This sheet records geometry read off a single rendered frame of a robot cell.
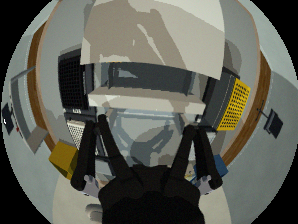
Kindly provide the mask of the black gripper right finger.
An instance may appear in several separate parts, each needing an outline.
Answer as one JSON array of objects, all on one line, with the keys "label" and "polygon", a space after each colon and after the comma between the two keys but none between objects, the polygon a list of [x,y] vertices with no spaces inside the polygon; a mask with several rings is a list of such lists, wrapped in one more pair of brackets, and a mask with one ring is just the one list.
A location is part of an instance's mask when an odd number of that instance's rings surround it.
[{"label": "black gripper right finger", "polygon": [[162,195],[166,198],[173,198],[179,194],[189,163],[192,140],[196,160],[196,187],[200,190],[200,196],[207,195],[219,188],[223,181],[216,169],[206,130],[202,127],[195,129],[194,126],[189,125],[184,113],[175,113],[175,117],[172,118],[182,139],[171,166],[170,175],[162,189]]}]

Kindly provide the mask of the black multi-well plate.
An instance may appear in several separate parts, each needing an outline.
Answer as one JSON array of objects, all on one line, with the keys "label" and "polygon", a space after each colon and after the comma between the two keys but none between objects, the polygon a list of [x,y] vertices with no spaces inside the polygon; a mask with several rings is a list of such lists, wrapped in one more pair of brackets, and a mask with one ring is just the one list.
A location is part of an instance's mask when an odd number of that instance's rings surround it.
[{"label": "black multi-well plate", "polygon": [[85,64],[80,65],[80,57],[59,62],[59,86],[64,108],[87,110]]}]

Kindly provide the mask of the blue open-top bin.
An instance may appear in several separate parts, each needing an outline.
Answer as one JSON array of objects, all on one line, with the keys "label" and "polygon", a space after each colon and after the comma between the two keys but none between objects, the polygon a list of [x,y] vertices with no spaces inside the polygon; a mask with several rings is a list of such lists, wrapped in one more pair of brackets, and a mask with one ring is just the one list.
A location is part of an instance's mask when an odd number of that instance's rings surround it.
[{"label": "blue open-top bin", "polygon": [[[222,178],[223,176],[225,176],[228,173],[228,169],[227,169],[226,165],[224,164],[220,154],[214,155],[214,160],[215,160],[216,169],[217,169],[218,173],[220,174],[220,177]],[[196,173],[196,164],[193,167],[193,169],[195,171],[195,174],[197,174]],[[196,186],[197,175],[190,182]]]}]

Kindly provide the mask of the large grey bench mat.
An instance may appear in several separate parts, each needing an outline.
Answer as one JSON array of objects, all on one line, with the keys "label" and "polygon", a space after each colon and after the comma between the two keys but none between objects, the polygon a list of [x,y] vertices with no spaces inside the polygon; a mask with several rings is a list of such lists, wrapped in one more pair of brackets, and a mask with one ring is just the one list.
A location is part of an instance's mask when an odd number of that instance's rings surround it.
[{"label": "large grey bench mat", "polygon": [[[89,14],[96,0],[62,0],[48,26],[40,60],[40,85],[52,131],[64,144],[76,147],[64,117],[58,84],[58,56],[82,48]],[[257,70],[257,44],[250,15],[235,0],[219,0],[225,46],[223,66],[250,87],[245,109],[234,130],[220,130],[211,143],[214,155],[223,152],[249,105]],[[189,92],[201,101],[208,77],[193,72]],[[94,63],[94,89],[108,84],[108,62]],[[172,117],[119,113],[112,128],[114,140],[128,166],[172,165],[182,137]]]}]

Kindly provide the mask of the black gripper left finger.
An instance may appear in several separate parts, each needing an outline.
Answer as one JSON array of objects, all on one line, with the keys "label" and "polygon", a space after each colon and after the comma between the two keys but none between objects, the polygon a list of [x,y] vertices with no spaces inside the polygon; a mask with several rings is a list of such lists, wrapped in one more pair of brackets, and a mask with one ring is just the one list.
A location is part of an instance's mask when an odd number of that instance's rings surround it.
[{"label": "black gripper left finger", "polygon": [[98,115],[98,122],[94,123],[92,120],[86,122],[80,142],[77,166],[70,183],[82,194],[98,199],[100,189],[95,179],[95,153],[97,135],[101,135],[116,176],[127,195],[137,200],[143,196],[144,189],[121,155],[111,133],[117,116],[117,108],[109,108],[107,113]]}]

